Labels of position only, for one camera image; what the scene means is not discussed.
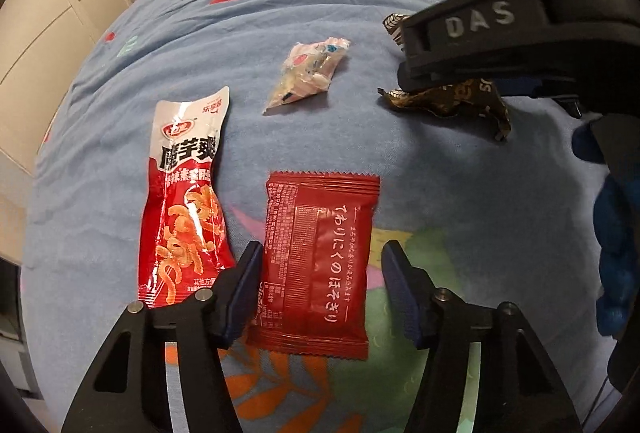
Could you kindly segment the blue white gloved hand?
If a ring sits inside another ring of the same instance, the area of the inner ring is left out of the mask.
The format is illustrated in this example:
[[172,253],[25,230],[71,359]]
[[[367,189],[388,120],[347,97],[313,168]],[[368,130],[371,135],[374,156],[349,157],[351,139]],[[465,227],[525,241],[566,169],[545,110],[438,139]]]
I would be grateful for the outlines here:
[[593,207],[601,248],[597,328],[603,337],[620,338],[639,291],[639,120],[592,120],[574,131],[572,150],[580,160],[608,167]]

